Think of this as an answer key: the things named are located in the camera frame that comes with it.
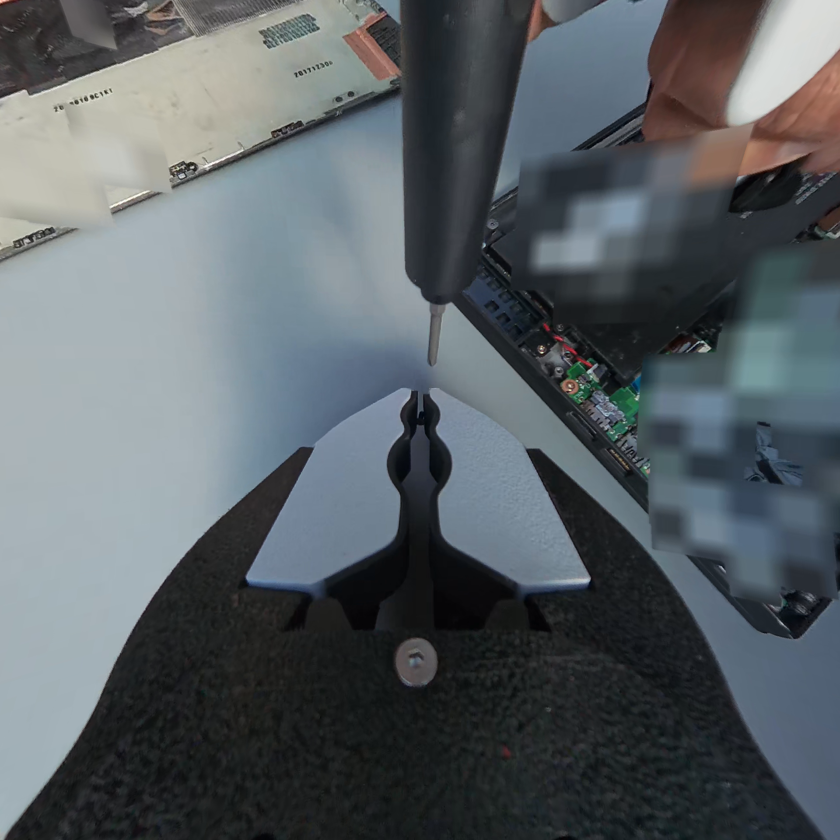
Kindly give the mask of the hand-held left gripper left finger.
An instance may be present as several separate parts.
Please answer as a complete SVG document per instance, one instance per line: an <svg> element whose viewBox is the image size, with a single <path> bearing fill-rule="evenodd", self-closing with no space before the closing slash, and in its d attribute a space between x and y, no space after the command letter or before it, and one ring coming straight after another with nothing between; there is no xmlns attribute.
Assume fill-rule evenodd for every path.
<svg viewBox="0 0 840 840"><path fill-rule="evenodd" d="M248 586L312 599L384 599L400 586L416 416L417 393L401 388L317 441L246 574Z"/></svg>

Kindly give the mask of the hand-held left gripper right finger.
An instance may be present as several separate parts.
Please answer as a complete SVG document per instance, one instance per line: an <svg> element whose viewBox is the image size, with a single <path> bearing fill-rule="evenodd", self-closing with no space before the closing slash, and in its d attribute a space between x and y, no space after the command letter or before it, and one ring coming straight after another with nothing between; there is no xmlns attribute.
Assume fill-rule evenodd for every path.
<svg viewBox="0 0 840 840"><path fill-rule="evenodd" d="M444 574L488 598L582 591L591 576L529 452L504 426L438 388L424 395L433 534Z"/></svg>

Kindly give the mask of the black laptop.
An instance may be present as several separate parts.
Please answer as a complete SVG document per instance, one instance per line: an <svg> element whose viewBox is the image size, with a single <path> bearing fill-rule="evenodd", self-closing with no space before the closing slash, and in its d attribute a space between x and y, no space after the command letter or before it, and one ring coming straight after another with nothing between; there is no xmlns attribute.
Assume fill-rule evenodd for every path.
<svg viewBox="0 0 840 840"><path fill-rule="evenodd" d="M838 174L803 174L793 164L736 188L728 247L830 240L838 234ZM511 267L518 189L490 207L476 278L456 302L556 417L644 511L649 460L637 452L639 375L652 353L716 349L732 298L729 272L662 323L575 327L556 320L548 291L515 290Z"/></svg>

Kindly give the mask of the black electric screwdriver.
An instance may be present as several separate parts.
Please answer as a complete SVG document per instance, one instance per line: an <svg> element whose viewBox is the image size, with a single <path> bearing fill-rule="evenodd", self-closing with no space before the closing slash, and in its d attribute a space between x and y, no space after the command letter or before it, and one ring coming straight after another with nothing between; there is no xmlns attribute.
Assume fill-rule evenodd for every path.
<svg viewBox="0 0 840 840"><path fill-rule="evenodd" d="M405 270L430 305L431 366L476 275L533 5L400 4Z"/></svg>

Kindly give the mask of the laptop bottom cover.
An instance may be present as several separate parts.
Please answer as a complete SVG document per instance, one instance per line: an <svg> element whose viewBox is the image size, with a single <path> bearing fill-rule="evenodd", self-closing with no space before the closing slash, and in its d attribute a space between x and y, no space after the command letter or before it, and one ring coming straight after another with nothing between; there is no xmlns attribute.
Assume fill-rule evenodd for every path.
<svg viewBox="0 0 840 840"><path fill-rule="evenodd" d="M400 85L368 1L2 2L2 260Z"/></svg>

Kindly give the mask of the white desk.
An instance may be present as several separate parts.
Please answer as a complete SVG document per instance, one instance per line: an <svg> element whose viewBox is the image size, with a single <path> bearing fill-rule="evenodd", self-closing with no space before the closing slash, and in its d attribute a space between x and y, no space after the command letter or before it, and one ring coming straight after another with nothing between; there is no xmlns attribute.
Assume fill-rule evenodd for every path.
<svg viewBox="0 0 840 840"><path fill-rule="evenodd" d="M756 631L403 270L387 98L2 263L2 838L838 838L838 602ZM548 631L296 629L245 584L317 442L507 429L591 583Z"/></svg>

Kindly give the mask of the person's right hand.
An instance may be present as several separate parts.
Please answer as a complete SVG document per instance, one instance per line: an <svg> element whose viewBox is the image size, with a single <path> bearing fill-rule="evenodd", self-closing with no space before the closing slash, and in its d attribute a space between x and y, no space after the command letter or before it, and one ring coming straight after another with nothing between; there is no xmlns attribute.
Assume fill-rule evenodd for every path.
<svg viewBox="0 0 840 840"><path fill-rule="evenodd" d="M838 172L838 1L670 1L647 59L646 140L750 130L739 175Z"/></svg>

